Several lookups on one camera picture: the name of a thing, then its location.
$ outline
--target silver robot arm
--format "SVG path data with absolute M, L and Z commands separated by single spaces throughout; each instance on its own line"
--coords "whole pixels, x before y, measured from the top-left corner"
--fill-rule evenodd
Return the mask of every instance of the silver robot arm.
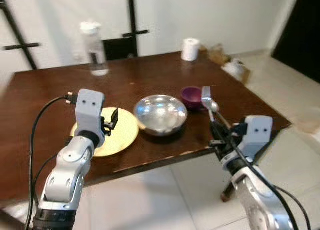
M 110 135 L 118 122 L 118 110 L 112 115 L 111 123 L 104 122 L 101 117 L 104 101 L 101 92 L 79 91 L 75 137 L 57 155 L 56 166 L 46 180 L 39 210 L 33 219 L 34 230 L 73 228 L 84 177 L 90 170 L 95 149 L 104 144 L 105 135 Z
M 240 169 L 231 178 L 231 182 L 252 230 L 293 229 L 278 197 L 248 167 Z
M 235 188 L 236 196 L 243 205 L 252 230 L 292 230 L 293 225 L 289 215 L 279 198 L 267 187 L 239 158 L 232 148 L 221 144 L 223 127 L 217 122 L 214 129 L 220 128 L 220 133 L 212 131 L 217 148 L 217 157 L 225 171 L 232 174 L 231 182 Z M 242 123 L 235 124 L 231 129 L 237 147 L 249 162 L 270 141 L 272 131 L 272 118 L 268 116 L 248 116 Z M 257 166 L 254 168 L 263 176 Z

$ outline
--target toilet paper roll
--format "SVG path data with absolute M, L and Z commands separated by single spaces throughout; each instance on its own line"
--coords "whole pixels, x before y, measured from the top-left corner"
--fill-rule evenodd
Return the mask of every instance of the toilet paper roll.
M 200 41 L 195 38 L 187 38 L 183 40 L 183 48 L 181 58 L 185 61 L 194 61 L 197 59 Z

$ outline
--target metal bowl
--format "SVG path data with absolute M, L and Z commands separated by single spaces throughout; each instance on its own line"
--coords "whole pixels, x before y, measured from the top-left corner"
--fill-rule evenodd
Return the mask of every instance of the metal bowl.
M 153 136 L 177 132 L 187 119 L 188 111 L 178 99 L 167 95 L 148 96 L 134 107 L 140 129 Z

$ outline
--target black chair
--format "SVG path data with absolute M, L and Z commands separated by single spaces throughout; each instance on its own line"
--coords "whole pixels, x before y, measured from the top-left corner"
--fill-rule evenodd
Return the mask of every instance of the black chair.
M 133 37 L 103 40 L 103 46 L 107 61 L 133 58 L 137 51 Z

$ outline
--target dark brown table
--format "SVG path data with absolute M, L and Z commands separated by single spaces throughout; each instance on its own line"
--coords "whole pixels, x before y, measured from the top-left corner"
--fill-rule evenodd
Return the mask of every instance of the dark brown table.
M 290 122 L 201 54 L 195 62 L 183 62 L 180 53 L 169 53 L 109 62 L 106 76 L 92 76 L 87 65 L 18 72 L 0 100 L 0 207 L 28 197 L 29 136 L 40 109 L 67 92 L 90 89 L 105 94 L 105 107 L 130 112 L 142 98 L 155 94 L 180 98 L 185 86 L 211 86 L 221 113 L 230 122 L 247 115 L 273 117 L 273 131 Z M 64 146 L 75 123 L 75 107 L 54 104 L 40 120 L 35 135 L 34 172 Z M 121 178 L 212 153 L 206 110 L 190 112 L 184 129 L 173 136 L 154 138 L 140 133 L 126 150 L 94 158 L 87 185 Z M 54 161 L 44 169 L 37 190 L 43 189 Z

